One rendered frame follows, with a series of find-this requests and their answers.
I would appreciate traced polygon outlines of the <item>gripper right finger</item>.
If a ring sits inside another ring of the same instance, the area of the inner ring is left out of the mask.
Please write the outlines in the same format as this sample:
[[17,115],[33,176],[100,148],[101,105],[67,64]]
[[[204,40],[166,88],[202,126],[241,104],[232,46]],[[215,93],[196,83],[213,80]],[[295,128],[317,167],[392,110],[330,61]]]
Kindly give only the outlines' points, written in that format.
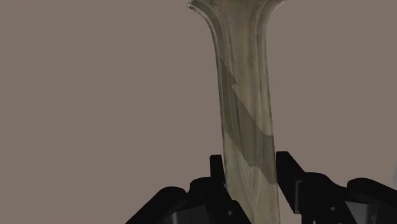
[[368,178],[346,186],[306,172],[287,151],[276,153],[277,182],[301,224],[397,224],[397,190]]

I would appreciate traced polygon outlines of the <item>tall pale green fluted vase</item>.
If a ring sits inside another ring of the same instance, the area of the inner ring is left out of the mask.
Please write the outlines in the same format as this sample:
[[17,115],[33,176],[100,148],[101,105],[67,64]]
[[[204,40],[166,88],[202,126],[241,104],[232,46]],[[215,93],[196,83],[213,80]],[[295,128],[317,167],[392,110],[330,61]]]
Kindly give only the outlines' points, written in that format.
[[281,224],[267,25],[285,0],[190,0],[207,22],[218,73],[226,188],[252,224]]

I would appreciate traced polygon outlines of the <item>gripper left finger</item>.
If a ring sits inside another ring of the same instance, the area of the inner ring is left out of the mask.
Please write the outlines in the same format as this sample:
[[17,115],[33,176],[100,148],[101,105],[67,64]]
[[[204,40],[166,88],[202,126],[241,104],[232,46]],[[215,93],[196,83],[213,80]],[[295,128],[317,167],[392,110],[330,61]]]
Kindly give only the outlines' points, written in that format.
[[194,179],[188,191],[159,190],[125,224],[251,224],[225,183],[221,155],[209,157],[210,175]]

